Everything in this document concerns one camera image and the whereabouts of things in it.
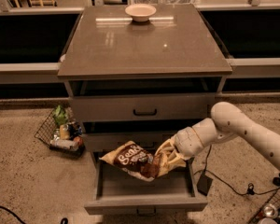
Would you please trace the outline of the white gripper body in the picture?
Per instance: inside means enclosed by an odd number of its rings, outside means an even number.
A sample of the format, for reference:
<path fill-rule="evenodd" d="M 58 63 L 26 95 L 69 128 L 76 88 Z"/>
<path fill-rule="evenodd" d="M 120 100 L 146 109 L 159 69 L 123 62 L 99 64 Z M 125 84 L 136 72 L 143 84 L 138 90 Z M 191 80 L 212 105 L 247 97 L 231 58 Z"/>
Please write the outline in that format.
<path fill-rule="evenodd" d="M 172 140 L 177 150 L 177 156 L 185 161 L 196 156 L 204 149 L 201 139 L 191 127 L 178 131 L 172 137 Z"/>

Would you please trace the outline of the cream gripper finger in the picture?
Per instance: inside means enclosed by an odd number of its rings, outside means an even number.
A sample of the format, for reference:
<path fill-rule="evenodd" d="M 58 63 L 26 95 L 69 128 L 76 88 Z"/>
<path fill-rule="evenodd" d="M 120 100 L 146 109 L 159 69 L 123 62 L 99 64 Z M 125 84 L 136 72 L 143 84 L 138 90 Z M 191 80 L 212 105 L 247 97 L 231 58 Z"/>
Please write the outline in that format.
<path fill-rule="evenodd" d="M 175 147 L 171 139 L 163 142 L 157 149 L 155 155 L 164 153 L 169 159 L 171 159 L 175 154 Z"/>
<path fill-rule="evenodd" d="M 182 160 L 180 157 L 174 156 L 170 160 L 165 153 L 162 153 L 158 176 L 166 175 L 172 170 L 174 170 L 175 168 L 185 167 L 185 166 L 186 166 L 185 161 Z"/>

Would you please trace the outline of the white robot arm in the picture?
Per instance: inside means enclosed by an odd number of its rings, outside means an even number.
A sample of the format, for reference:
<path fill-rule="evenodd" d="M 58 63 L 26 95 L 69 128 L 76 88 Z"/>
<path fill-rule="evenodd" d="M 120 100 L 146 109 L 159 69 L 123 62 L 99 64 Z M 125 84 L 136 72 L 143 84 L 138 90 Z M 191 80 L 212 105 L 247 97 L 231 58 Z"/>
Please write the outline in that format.
<path fill-rule="evenodd" d="M 280 134 L 250 119 L 237 106 L 219 102 L 211 108 L 211 117 L 178 131 L 157 152 L 169 152 L 172 161 L 184 161 L 211 144 L 224 143 L 240 136 L 280 171 Z"/>

